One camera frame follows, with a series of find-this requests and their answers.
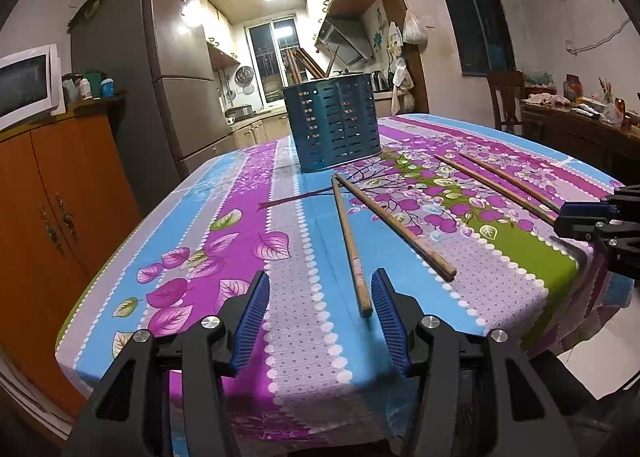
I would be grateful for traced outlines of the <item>dark wooden side table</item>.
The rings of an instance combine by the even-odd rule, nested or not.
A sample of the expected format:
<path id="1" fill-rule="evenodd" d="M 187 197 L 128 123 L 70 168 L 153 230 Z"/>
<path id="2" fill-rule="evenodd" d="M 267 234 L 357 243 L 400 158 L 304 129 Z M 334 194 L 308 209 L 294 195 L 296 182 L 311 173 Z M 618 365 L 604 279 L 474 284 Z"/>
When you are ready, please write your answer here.
<path id="1" fill-rule="evenodd" d="M 639 138 L 570 110 L 521 102 L 523 136 L 593 166 L 624 184 L 638 184 Z"/>

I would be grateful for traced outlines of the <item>chopsticks bundle in holder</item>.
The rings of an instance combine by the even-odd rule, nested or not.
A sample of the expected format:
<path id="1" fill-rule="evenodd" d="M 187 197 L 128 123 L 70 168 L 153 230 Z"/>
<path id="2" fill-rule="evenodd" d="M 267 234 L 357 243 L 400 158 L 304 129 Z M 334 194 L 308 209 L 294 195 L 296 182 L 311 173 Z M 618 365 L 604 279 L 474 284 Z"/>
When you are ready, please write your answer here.
<path id="1" fill-rule="evenodd" d="M 284 50 L 285 57 L 288 59 L 288 67 L 291 70 L 294 84 L 301 84 L 303 82 L 302 72 L 300 71 L 298 64 L 302 64 L 303 68 L 311 74 L 312 79 L 326 79 L 332 72 L 333 65 L 337 58 L 337 52 L 340 48 L 336 48 L 333 52 L 329 65 L 325 70 L 322 70 L 319 64 L 300 47 L 292 47 Z"/>

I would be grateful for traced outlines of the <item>grey refrigerator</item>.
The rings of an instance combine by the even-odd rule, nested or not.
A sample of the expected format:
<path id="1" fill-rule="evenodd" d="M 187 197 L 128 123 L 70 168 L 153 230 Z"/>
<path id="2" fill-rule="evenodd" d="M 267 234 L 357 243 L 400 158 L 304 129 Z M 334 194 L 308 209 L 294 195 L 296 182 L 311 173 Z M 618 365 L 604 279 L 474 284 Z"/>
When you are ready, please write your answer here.
<path id="1" fill-rule="evenodd" d="M 200 0 L 87 0 L 70 21 L 74 72 L 104 73 L 126 94 L 115 142 L 142 214 L 236 147 L 200 7 Z"/>

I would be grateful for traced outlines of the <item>dark window with curtain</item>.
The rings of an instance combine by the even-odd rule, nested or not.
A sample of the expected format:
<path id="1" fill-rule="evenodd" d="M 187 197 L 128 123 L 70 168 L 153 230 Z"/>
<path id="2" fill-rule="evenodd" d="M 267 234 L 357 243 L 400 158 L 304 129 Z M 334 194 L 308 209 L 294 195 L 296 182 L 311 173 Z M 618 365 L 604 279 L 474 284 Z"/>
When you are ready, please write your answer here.
<path id="1" fill-rule="evenodd" d="M 464 76 L 513 72 L 515 61 L 500 0 L 445 0 Z"/>

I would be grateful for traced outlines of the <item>white bottle on cabinet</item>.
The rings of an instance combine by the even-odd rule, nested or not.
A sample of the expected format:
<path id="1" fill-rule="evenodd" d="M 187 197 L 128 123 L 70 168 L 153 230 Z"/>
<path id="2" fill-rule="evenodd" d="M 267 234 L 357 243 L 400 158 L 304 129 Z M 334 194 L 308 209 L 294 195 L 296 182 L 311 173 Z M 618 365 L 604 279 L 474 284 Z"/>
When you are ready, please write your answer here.
<path id="1" fill-rule="evenodd" d="M 83 99 L 83 100 L 92 100 L 93 99 L 91 84 L 90 84 L 90 81 L 86 77 L 81 78 L 79 80 L 79 82 L 78 82 L 78 91 L 79 91 L 81 99 Z"/>

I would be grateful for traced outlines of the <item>white microwave oven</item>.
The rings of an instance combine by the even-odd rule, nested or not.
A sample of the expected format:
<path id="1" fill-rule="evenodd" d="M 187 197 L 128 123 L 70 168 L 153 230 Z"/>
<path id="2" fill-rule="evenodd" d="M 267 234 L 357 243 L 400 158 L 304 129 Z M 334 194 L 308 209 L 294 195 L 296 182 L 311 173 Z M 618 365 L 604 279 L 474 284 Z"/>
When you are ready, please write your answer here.
<path id="1" fill-rule="evenodd" d="M 66 113 L 55 43 L 1 58 L 1 130 L 36 116 Z"/>

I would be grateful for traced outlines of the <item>dark wooden chair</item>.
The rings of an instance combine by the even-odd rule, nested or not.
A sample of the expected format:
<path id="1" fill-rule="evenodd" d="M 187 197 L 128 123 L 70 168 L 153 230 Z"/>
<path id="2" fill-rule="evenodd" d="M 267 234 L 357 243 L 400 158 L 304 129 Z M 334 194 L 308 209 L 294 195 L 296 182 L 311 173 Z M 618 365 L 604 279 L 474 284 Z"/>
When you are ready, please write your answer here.
<path id="1" fill-rule="evenodd" d="M 521 100 L 547 91 L 545 87 L 527 87 L 521 72 L 490 72 L 487 74 L 491 104 L 494 109 L 495 128 L 502 132 L 525 136 L 526 139 L 541 138 L 540 125 L 523 121 L 518 112 Z"/>

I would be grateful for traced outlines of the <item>orange wooden cabinet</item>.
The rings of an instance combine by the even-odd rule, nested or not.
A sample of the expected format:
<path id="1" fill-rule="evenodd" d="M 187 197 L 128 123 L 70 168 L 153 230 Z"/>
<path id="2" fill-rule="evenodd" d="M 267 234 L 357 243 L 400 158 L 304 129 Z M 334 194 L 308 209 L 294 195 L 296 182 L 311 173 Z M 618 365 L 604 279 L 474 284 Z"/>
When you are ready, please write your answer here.
<path id="1" fill-rule="evenodd" d="M 1 347 L 72 416 L 85 399 L 54 357 L 58 329 L 141 220 L 112 132 L 125 107 L 114 96 L 1 136 Z"/>

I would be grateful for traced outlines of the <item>kitchen window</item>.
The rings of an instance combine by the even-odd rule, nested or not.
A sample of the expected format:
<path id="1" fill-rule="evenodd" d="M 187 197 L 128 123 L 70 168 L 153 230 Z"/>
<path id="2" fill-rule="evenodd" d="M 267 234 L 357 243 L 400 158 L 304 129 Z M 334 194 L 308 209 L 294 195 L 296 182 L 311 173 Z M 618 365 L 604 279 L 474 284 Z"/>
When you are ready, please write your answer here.
<path id="1" fill-rule="evenodd" d="M 299 46 L 294 18 L 250 26 L 246 34 L 265 104 L 283 101 L 283 90 L 295 84 L 288 59 L 288 50 Z"/>

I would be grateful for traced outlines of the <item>white hanging plastic bag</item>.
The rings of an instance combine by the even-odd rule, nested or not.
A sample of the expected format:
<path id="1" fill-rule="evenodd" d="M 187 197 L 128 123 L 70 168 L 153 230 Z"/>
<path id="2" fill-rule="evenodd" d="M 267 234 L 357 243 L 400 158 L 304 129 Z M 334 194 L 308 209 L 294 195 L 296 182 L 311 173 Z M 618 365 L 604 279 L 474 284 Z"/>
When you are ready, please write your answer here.
<path id="1" fill-rule="evenodd" d="M 426 27 L 411 10 L 407 10 L 405 14 L 402 38 L 405 44 L 419 48 L 424 48 L 428 43 Z"/>

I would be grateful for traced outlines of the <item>blue cup on cabinet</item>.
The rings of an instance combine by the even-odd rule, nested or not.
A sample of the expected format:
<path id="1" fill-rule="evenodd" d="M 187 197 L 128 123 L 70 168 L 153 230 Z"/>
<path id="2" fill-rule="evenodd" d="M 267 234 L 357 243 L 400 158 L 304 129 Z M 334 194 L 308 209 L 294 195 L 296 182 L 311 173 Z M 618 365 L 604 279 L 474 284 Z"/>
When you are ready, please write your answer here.
<path id="1" fill-rule="evenodd" d="M 102 98 L 112 98 L 115 95 L 114 80 L 112 78 L 105 78 L 101 81 L 101 96 Z"/>

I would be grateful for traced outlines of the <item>blue perforated utensil holder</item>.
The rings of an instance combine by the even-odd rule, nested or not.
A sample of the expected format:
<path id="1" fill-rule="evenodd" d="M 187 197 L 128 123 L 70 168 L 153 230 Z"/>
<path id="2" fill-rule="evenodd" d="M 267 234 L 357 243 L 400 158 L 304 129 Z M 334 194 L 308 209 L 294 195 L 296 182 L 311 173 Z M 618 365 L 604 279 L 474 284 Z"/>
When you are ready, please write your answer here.
<path id="1" fill-rule="evenodd" d="M 300 170 L 318 172 L 381 153 L 368 75 L 307 81 L 283 94 Z"/>

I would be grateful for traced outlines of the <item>floral purple blue tablecloth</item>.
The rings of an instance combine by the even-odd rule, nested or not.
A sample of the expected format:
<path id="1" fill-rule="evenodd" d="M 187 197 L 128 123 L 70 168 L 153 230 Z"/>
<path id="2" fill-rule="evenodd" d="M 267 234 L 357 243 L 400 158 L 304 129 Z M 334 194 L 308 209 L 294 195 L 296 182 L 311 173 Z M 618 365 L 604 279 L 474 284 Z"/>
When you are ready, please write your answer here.
<path id="1" fill-rule="evenodd" d="M 456 269 L 444 281 L 360 201 L 345 196 L 363 273 L 454 329 L 501 327 L 532 352 L 563 352 L 594 336 L 631 295 L 580 241 L 440 162 L 488 162 L 557 205 L 597 200 L 614 178 L 567 154 L 482 126 L 432 115 L 385 118 L 380 154 L 340 167 Z M 270 304 L 250 362 L 224 381 L 246 453 L 396 437 L 416 391 L 398 375 L 375 318 L 359 314 L 330 171 L 300 170 L 285 138 L 201 165 L 137 227 L 93 278 L 58 334 L 55 357 L 89 393 L 132 334 L 188 329 L 241 295 L 258 271 Z"/>

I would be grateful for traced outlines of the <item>steel range hood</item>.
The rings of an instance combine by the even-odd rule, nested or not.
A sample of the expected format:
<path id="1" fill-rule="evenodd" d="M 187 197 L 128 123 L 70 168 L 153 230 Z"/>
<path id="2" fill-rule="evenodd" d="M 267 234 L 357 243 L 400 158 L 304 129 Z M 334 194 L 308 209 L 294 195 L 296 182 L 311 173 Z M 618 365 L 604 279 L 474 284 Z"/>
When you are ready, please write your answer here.
<path id="1" fill-rule="evenodd" d="M 373 51 L 360 20 L 327 17 L 322 23 L 317 42 L 347 68 L 356 69 L 372 61 Z"/>

